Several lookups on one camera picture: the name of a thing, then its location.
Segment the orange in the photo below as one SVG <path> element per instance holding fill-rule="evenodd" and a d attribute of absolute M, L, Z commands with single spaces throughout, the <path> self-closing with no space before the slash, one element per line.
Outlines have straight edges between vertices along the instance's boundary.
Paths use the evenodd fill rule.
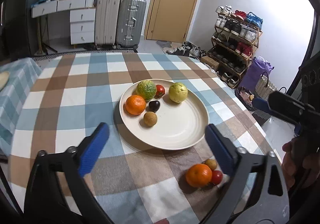
<path fill-rule="evenodd" d="M 146 102 L 139 95 L 131 95 L 125 102 L 125 108 L 131 115 L 140 115 L 146 108 Z"/>
<path fill-rule="evenodd" d="M 212 170 L 208 165 L 195 164 L 185 173 L 187 184 L 193 188 L 203 188 L 212 180 Z"/>

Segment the wooden shoe rack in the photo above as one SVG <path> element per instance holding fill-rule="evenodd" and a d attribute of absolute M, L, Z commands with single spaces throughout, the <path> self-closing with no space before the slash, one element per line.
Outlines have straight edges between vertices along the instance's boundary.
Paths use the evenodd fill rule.
<path fill-rule="evenodd" d="M 217 20 L 208 56 L 218 63 L 218 77 L 235 89 L 252 64 L 259 47 L 263 19 L 252 12 L 232 11 L 230 5 L 216 8 Z"/>

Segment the black refrigerator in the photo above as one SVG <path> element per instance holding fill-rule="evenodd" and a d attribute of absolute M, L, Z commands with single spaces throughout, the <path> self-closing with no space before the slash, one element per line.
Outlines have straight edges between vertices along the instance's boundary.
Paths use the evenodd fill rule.
<path fill-rule="evenodd" d="M 1 27 L 2 53 L 12 60 L 34 56 L 39 50 L 37 20 L 31 6 L 38 0 L 4 0 Z"/>

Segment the wrinkled green melon fruit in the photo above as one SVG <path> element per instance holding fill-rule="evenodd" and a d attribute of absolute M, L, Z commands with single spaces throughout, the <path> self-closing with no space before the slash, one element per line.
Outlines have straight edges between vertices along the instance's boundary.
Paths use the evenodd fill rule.
<path fill-rule="evenodd" d="M 157 88 L 153 81 L 143 80 L 136 85 L 135 92 L 143 97 L 145 101 L 150 101 L 155 97 Z"/>

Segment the beige suitcase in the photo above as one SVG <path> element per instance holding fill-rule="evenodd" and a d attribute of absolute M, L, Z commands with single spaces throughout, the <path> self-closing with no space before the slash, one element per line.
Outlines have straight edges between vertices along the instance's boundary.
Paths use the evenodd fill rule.
<path fill-rule="evenodd" d="M 97 0 L 95 14 L 95 36 L 97 45 L 114 45 L 120 0 Z"/>

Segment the dark purple plum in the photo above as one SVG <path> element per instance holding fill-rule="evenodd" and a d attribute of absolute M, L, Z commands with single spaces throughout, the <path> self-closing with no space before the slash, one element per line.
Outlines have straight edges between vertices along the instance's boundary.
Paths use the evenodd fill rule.
<path fill-rule="evenodd" d="M 158 100 L 154 100 L 149 102 L 149 110 L 151 112 L 156 113 L 160 108 L 160 102 Z"/>

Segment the silver aluminium suitcase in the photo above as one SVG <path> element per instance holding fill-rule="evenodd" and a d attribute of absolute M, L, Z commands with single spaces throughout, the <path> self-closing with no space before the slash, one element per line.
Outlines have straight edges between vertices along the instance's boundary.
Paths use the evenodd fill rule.
<path fill-rule="evenodd" d="M 120 0 L 117 29 L 117 48 L 137 49 L 140 43 L 146 0 Z"/>

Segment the yellow-green guava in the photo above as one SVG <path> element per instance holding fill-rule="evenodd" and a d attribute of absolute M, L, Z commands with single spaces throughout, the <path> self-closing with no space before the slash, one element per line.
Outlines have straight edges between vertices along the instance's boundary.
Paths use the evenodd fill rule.
<path fill-rule="evenodd" d="M 187 87 L 180 82 L 175 82 L 169 87 L 169 98 L 175 103 L 182 103 L 188 96 Z"/>

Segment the purple bag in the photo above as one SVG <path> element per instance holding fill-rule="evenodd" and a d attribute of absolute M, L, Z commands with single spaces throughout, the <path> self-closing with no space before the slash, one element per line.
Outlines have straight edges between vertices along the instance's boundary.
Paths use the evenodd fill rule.
<path fill-rule="evenodd" d="M 255 56 L 239 86 L 252 92 L 255 90 L 255 86 L 257 85 L 260 76 L 263 73 L 267 73 L 269 75 L 273 69 L 274 66 L 272 66 L 272 64 L 266 61 L 263 57 L 259 56 L 257 58 Z"/>

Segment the teal checkered side tablecloth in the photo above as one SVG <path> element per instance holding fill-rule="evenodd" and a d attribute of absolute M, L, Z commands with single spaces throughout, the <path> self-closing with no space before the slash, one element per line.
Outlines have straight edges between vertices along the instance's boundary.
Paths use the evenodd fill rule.
<path fill-rule="evenodd" d="M 1 90 L 1 151 L 8 156 L 23 104 L 42 70 L 33 59 L 25 58 L 2 65 L 4 71 L 10 77 Z"/>

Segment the cream round plate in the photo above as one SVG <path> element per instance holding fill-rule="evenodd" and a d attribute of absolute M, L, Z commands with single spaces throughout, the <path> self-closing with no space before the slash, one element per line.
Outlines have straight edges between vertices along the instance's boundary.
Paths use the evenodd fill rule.
<path fill-rule="evenodd" d="M 157 123 L 152 127 L 146 126 L 143 122 L 144 113 L 131 115 L 126 111 L 125 101 L 135 94 L 136 82 L 124 91 L 119 100 L 119 114 L 127 129 L 142 142 L 162 150 L 183 150 L 199 143 L 209 124 L 209 114 L 202 100 L 188 91 L 182 103 L 175 103 L 168 94 L 172 81 L 152 79 L 152 82 L 165 89 L 156 112 Z"/>

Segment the white drawer desk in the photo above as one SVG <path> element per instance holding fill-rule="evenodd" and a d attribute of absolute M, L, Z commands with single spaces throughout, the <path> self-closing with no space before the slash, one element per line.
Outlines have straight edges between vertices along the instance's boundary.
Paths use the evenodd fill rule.
<path fill-rule="evenodd" d="M 43 39 L 69 39 L 71 45 L 94 42 L 95 0 L 52 0 L 31 8 L 44 24 Z"/>

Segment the tan wooden door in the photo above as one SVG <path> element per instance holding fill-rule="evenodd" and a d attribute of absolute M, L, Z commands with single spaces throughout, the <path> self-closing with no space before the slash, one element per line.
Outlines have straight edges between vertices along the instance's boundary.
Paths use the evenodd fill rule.
<path fill-rule="evenodd" d="M 150 0 L 145 38 L 183 42 L 188 34 L 197 0 Z"/>

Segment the red tomato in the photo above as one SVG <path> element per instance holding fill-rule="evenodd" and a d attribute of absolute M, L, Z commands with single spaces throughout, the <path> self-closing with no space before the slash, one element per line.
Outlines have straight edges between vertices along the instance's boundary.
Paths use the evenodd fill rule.
<path fill-rule="evenodd" d="M 160 99 L 165 94 L 165 88 L 162 85 L 156 85 L 155 98 Z"/>
<path fill-rule="evenodd" d="M 212 178 L 211 178 L 212 184 L 217 186 L 222 182 L 222 180 L 223 180 L 223 173 L 219 170 L 213 170 Z"/>

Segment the brown longan fruit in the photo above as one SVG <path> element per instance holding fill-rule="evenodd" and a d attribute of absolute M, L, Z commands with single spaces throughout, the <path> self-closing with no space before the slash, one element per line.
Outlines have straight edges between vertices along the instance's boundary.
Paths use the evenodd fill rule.
<path fill-rule="evenodd" d="M 143 117 L 144 124 L 148 127 L 152 127 L 157 124 L 157 115 L 154 112 L 146 112 Z"/>

